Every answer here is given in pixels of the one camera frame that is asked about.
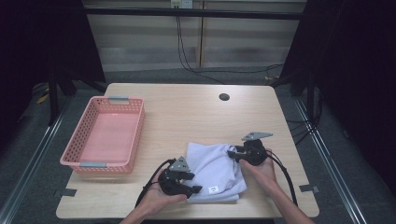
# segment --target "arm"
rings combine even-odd
[[[158,180],[159,172],[153,179]],[[179,203],[187,199],[184,194],[168,196],[163,193],[158,183],[151,185],[142,202],[121,222],[121,224],[139,224],[146,218],[157,214],[170,203]]]
[[[276,181],[274,162],[267,158],[261,165],[252,166],[247,161],[239,161],[242,167],[249,170],[259,185],[274,201],[277,209],[287,223],[314,223],[299,207],[297,207]]]

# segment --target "electrical outlet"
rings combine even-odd
[[[181,0],[181,8],[192,9],[192,0]]]
[[[171,0],[171,8],[181,8],[181,0]]]

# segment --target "basket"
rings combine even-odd
[[[131,173],[143,125],[143,103],[130,97],[92,97],[61,164],[78,173]]]

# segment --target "light wood tabletop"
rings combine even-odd
[[[228,101],[219,96],[226,93]],[[129,175],[82,175],[73,172],[56,214],[59,218],[126,217],[156,168],[168,159],[186,154],[189,142],[242,146],[249,132],[273,133],[263,138],[288,169],[300,208],[318,215],[312,191],[301,192],[308,180],[290,135],[282,109],[271,87],[190,84],[110,84],[107,96],[132,96],[145,100],[145,118],[134,169]],[[177,203],[154,219],[271,218],[281,217],[274,203],[243,170],[247,190],[231,203]],[[276,178],[290,196],[286,177],[276,166]]]

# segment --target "white cloth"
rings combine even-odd
[[[185,180],[184,184],[202,186],[199,193],[190,196],[189,203],[218,203],[239,199],[239,193],[247,185],[239,163],[228,156],[229,150],[236,151],[234,146],[227,144],[204,146],[189,143],[186,162],[195,177]]]

